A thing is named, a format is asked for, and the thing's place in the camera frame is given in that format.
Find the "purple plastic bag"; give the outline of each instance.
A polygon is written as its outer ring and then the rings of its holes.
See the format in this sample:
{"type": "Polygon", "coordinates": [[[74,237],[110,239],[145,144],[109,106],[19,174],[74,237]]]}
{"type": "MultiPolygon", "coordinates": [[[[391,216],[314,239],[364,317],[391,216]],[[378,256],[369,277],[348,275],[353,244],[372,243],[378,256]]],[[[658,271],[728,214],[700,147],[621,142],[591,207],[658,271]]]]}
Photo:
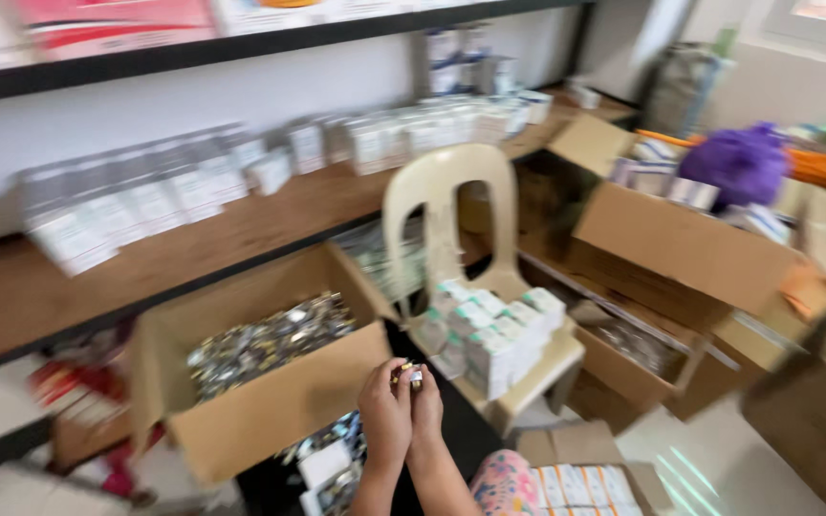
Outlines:
{"type": "Polygon", "coordinates": [[[713,211],[727,205],[770,205],[791,166],[784,141],[773,134],[773,128],[760,122],[750,129],[717,130],[690,150],[677,174],[718,186],[713,211]]]}

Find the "hand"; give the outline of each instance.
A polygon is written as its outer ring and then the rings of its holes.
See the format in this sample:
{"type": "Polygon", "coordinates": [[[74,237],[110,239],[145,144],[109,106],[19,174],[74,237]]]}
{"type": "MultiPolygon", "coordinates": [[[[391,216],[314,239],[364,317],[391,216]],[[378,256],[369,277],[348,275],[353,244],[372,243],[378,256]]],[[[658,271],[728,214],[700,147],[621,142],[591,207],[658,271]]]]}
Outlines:
{"type": "Polygon", "coordinates": [[[407,362],[392,358],[376,367],[359,395],[362,430],[368,442],[368,461],[375,468],[395,468],[399,475],[410,444],[410,376],[405,370],[391,392],[391,372],[407,362]]]}
{"type": "Polygon", "coordinates": [[[411,446],[430,447],[443,442],[442,412],[444,407],[439,387],[435,385],[435,376],[425,364],[419,371],[422,372],[422,389],[413,395],[411,446]]]}

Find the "plastic chair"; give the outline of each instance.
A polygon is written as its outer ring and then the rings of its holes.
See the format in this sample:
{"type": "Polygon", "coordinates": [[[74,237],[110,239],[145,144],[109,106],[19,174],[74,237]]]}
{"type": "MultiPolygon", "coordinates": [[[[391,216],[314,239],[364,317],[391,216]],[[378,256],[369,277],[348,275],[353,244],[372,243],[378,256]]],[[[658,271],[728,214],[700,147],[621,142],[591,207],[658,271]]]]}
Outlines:
{"type": "MultiPolygon", "coordinates": [[[[439,282],[450,278],[457,278],[465,287],[486,288],[507,303],[527,292],[531,287],[518,269],[516,187],[515,171],[509,158],[496,147],[476,143],[433,150],[397,172],[384,193],[382,208],[391,283],[400,285],[403,274],[400,242],[404,224],[410,213],[422,205],[427,294],[439,282]],[[469,181],[486,183],[493,207],[492,263],[473,281],[467,281],[459,259],[457,223],[458,187],[469,181]]],[[[438,350],[432,349],[430,343],[420,342],[415,332],[422,317],[410,317],[407,299],[403,297],[400,310],[401,325],[408,330],[410,339],[426,356],[434,355],[438,350]]],[[[567,317],[564,325],[553,334],[543,358],[534,369],[493,402],[487,401],[463,377],[453,379],[452,383],[503,436],[511,430],[515,417],[554,384],[549,403],[551,410],[559,414],[585,355],[585,348],[573,337],[575,326],[576,323],[567,317]]]]}

